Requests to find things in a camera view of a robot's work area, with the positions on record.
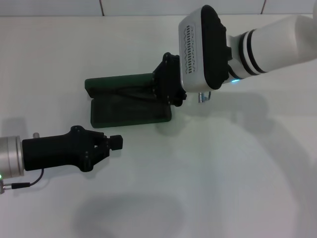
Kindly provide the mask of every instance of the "white surface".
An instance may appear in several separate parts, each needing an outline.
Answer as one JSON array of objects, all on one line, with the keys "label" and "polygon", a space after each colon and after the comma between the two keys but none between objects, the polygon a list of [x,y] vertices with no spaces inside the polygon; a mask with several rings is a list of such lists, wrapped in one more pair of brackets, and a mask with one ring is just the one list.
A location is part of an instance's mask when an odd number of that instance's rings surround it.
[{"label": "white surface", "polygon": [[101,16],[99,0],[0,0],[0,16]]},{"label": "white surface", "polygon": [[[281,16],[222,16],[239,34]],[[151,72],[178,53],[182,16],[1,18],[1,136],[89,123],[84,80]],[[47,169],[0,196],[4,238],[315,238],[316,61],[197,95],[173,121],[121,134],[92,173]],[[10,181],[33,181],[40,171]]]},{"label": "white surface", "polygon": [[315,0],[267,0],[264,14],[306,13],[313,12]]},{"label": "white surface", "polygon": [[105,15],[188,15],[205,4],[218,14],[260,14],[264,0],[102,0]]}]

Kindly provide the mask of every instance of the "metal cylinder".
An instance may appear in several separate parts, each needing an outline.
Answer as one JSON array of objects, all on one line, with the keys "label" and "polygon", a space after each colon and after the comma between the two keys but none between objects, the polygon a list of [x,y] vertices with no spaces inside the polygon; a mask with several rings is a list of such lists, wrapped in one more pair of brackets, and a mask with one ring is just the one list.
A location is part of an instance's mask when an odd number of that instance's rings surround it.
[{"label": "metal cylinder", "polygon": [[33,138],[40,138],[40,134],[38,134],[37,132],[33,133]]},{"label": "metal cylinder", "polygon": [[205,96],[205,93],[198,93],[198,102],[204,103],[206,101],[209,101],[211,97],[211,91],[208,92],[208,97]]},{"label": "metal cylinder", "polygon": [[0,175],[2,179],[24,175],[23,155],[19,136],[0,138]]}]

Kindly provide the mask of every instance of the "cable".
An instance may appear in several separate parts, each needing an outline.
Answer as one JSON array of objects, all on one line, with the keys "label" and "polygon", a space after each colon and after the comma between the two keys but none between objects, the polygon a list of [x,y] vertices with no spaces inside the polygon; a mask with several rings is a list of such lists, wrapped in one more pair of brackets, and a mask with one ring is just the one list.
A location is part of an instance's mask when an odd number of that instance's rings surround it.
[{"label": "cable", "polygon": [[260,14],[263,14],[265,5],[266,5],[266,0],[264,0],[263,6],[262,6],[262,10],[261,10],[261,13],[260,13]]},{"label": "cable", "polygon": [[101,13],[102,13],[103,16],[105,16],[102,0],[99,0],[99,4],[100,4],[100,8],[101,8]]},{"label": "cable", "polygon": [[38,181],[40,181],[41,178],[43,177],[43,174],[44,174],[44,169],[42,169],[41,175],[38,177],[38,179],[35,180],[34,182],[30,183],[30,186],[33,186],[33,185],[36,184]]},{"label": "cable", "polygon": [[42,169],[41,175],[34,182],[16,182],[16,183],[11,183],[11,184],[6,184],[6,185],[11,185],[11,189],[30,187],[30,186],[35,185],[38,181],[40,181],[41,178],[43,177],[43,174],[44,174],[44,169]]}]

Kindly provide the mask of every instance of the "green object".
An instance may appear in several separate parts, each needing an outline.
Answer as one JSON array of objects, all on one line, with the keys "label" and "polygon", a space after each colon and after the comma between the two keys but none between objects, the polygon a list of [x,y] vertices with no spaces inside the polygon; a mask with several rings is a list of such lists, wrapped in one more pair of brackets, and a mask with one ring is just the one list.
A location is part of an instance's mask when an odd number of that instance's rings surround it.
[{"label": "green object", "polygon": [[93,128],[170,121],[170,105],[156,100],[152,83],[152,73],[85,80]]}]

